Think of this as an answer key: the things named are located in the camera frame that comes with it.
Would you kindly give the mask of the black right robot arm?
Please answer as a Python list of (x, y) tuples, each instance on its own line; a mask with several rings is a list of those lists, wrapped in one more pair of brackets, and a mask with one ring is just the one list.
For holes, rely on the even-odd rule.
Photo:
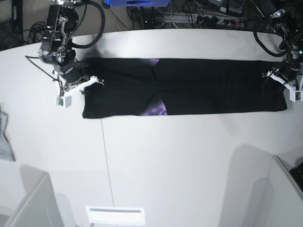
[[(101, 24), (97, 36), (89, 44), (76, 44), (72, 41), (76, 31), (80, 28), (86, 13), (79, 18), (76, 8), (84, 6), (95, 7), (101, 17)], [(45, 30), (42, 34), (41, 46), (38, 56), (26, 56), (32, 59), (40, 59), (45, 64), (54, 67), (52, 80), (58, 82), (60, 92), (63, 94), (70, 88), (89, 80), (85, 75), (87, 64), (76, 60), (75, 49), (88, 49), (93, 47), (103, 35), (105, 28), (105, 13), (101, 5), (92, 0), (54, 0), (49, 7)]]

